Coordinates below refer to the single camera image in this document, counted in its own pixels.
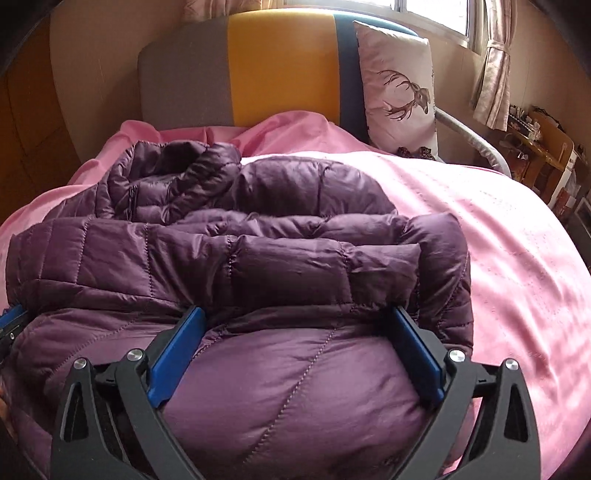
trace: wall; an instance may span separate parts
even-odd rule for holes
[[[93,157],[126,119],[140,119],[136,68],[139,51],[180,22],[184,0],[66,0],[51,17],[51,62],[56,90],[76,151]],[[575,143],[589,143],[591,83],[548,18],[517,0],[512,47],[511,101],[535,104],[558,118]],[[481,135],[469,102],[483,58],[433,34],[429,38],[439,107]],[[471,163],[474,151],[439,127],[440,155]]]
[[[0,223],[80,166],[53,85],[49,21],[0,77]]]
[[[518,6],[511,102],[544,108],[591,154],[591,79],[550,19],[528,0],[518,0]]]
[[[184,0],[65,0],[51,15],[51,65],[82,161],[128,119],[141,119],[137,59],[179,25]]]

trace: deer print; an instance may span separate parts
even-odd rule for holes
[[[421,88],[416,83],[411,82],[406,75],[397,72],[396,70],[382,70],[381,72],[378,72],[378,74],[383,73],[388,74],[388,79],[384,85],[389,85],[394,80],[402,79],[402,82],[396,85],[396,88],[406,85],[406,90],[412,89],[414,94],[414,99],[403,106],[390,105],[388,102],[384,101],[384,111],[386,112],[386,116],[393,120],[402,121],[405,118],[410,118],[413,114],[413,109],[416,106],[419,106],[425,113],[429,113],[431,95],[429,94],[428,89]]]

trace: blue gripper pad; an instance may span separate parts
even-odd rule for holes
[[[3,329],[10,322],[20,317],[23,313],[25,313],[25,309],[22,308],[22,306],[20,305],[17,305],[16,307],[13,307],[10,310],[8,310],[4,315],[0,317],[0,329]]]
[[[437,407],[445,396],[446,348],[433,332],[418,328],[400,307],[388,309],[386,327],[421,401]]]
[[[205,312],[193,308],[150,369],[147,395],[152,407],[159,408],[173,396],[205,332]]]

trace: window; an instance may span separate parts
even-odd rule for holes
[[[474,48],[482,0],[285,0],[286,5],[336,8],[387,18]]]

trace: headboard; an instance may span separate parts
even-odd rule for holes
[[[252,127],[275,113],[307,110],[368,142],[354,20],[416,36],[387,20],[326,9],[184,25],[139,55],[144,121],[159,130]]]

